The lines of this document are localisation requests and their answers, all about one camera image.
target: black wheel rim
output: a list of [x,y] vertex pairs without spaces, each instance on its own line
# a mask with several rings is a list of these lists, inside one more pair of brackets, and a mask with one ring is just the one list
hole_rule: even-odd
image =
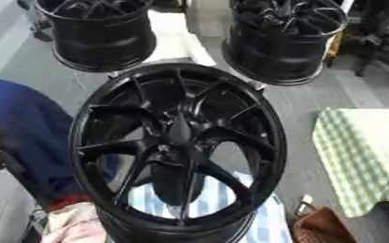
[[[152,90],[157,94],[154,99]],[[230,98],[237,108],[229,108]],[[116,117],[123,119],[124,125],[117,124]],[[118,135],[110,135],[114,125],[122,129]],[[123,140],[122,134],[126,136],[139,127],[144,133],[141,140]],[[173,132],[176,129],[181,131],[179,135]],[[185,129],[190,130],[189,135],[181,135]],[[214,148],[224,141],[245,148],[247,160],[252,161],[254,181],[250,188],[210,161]],[[246,221],[281,178],[287,145],[271,105],[248,84],[211,67],[164,64],[133,68],[99,88],[74,120],[70,152],[77,180],[102,211],[125,227],[173,237],[216,231]],[[102,180],[96,164],[97,157],[109,153],[136,156],[116,193]],[[187,175],[175,219],[139,212],[126,202],[132,185],[139,183],[136,175],[141,167],[152,164],[180,167]],[[236,194],[235,202],[211,215],[189,218],[188,202],[195,186],[189,178],[199,174],[224,182]]]
[[293,38],[328,37],[347,25],[346,14],[332,0],[295,0],[290,7],[278,7],[273,0],[236,0],[233,11],[240,21],[259,31],[274,31]]

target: pink cloth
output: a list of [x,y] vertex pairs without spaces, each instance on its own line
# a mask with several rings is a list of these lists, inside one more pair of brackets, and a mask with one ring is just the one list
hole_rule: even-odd
[[42,243],[102,243],[106,231],[94,205],[81,202],[48,215]]

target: plaid cloth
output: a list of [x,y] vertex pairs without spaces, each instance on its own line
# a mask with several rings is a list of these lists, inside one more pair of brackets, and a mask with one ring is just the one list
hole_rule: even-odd
[[[239,180],[249,186],[251,176],[234,173]],[[210,177],[205,178],[204,189],[190,205],[190,217],[208,215],[226,207],[235,199],[233,191],[225,184]],[[131,191],[130,204],[139,211],[151,215],[175,218],[177,209],[169,208],[155,196],[151,184]],[[248,233],[240,243],[289,243],[292,242],[286,224],[285,208],[275,194],[258,209]]]
[[313,141],[347,217],[389,201],[389,109],[331,109]]

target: office chair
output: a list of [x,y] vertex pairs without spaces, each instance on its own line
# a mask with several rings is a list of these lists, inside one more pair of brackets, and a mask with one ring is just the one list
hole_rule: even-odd
[[359,77],[363,76],[364,70],[374,61],[389,65],[389,1],[370,1],[363,19],[368,37],[355,68]]

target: green checkered cloth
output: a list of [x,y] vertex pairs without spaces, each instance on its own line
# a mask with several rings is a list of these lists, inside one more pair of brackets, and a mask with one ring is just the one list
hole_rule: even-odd
[[389,201],[389,109],[327,108],[313,141],[347,217]]

